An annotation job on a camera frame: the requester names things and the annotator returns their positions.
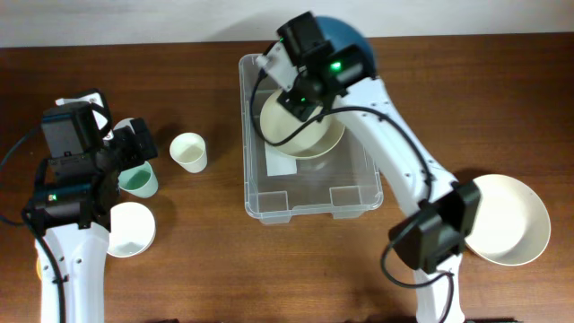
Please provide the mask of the dark blue plate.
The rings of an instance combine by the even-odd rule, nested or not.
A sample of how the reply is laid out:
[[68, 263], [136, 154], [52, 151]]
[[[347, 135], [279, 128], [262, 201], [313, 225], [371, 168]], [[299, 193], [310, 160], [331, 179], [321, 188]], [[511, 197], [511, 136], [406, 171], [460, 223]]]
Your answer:
[[355, 45], [363, 52], [374, 70], [377, 70], [375, 53], [372, 46], [352, 25], [340, 19], [323, 15], [316, 16], [316, 21], [325, 39], [332, 43], [335, 51]]

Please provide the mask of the green plastic cup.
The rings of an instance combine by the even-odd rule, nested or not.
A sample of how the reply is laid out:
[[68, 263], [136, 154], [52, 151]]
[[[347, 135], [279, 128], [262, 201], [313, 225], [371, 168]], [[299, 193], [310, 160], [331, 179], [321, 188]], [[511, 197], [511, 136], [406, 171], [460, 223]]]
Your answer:
[[118, 177], [118, 185], [127, 193], [140, 198], [155, 195], [159, 188], [152, 165], [147, 161], [140, 166], [122, 171]]

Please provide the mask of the white small bowl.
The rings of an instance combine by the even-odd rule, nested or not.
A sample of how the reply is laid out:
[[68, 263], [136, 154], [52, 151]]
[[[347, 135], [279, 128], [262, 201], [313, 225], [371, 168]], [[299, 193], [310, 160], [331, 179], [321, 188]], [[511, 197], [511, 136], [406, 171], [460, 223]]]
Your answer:
[[153, 243], [156, 222], [150, 209], [136, 202], [111, 208], [111, 232], [107, 253], [114, 258], [130, 258], [145, 252]]

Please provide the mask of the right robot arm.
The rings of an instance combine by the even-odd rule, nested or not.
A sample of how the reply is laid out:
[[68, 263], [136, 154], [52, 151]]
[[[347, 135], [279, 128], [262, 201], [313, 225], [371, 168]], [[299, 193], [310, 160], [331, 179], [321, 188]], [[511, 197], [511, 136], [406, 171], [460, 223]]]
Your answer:
[[282, 88], [280, 102], [305, 125], [335, 117], [352, 132], [392, 188], [405, 219], [388, 234], [391, 251], [413, 270], [401, 282], [417, 295], [419, 322], [462, 322], [458, 273], [471, 233], [480, 189], [458, 182], [424, 148], [391, 101], [368, 41], [352, 26], [303, 13], [278, 28], [266, 73]]

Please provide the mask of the cream plastic cup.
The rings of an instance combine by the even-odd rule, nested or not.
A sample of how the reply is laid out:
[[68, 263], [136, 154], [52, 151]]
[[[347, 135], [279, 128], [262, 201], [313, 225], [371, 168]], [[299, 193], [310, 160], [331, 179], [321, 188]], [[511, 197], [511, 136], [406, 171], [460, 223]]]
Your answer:
[[184, 170], [199, 173], [207, 166], [206, 143], [196, 133], [183, 133], [170, 144], [170, 157]]

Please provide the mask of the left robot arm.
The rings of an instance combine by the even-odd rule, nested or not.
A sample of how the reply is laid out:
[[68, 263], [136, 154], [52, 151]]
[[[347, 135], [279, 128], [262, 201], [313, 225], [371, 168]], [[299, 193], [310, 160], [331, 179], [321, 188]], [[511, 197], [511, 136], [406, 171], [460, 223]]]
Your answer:
[[37, 168], [22, 220], [35, 239], [41, 264], [43, 322], [101, 322], [111, 209], [124, 170], [157, 157], [145, 121], [99, 126], [109, 111], [77, 101], [43, 113], [50, 150]]

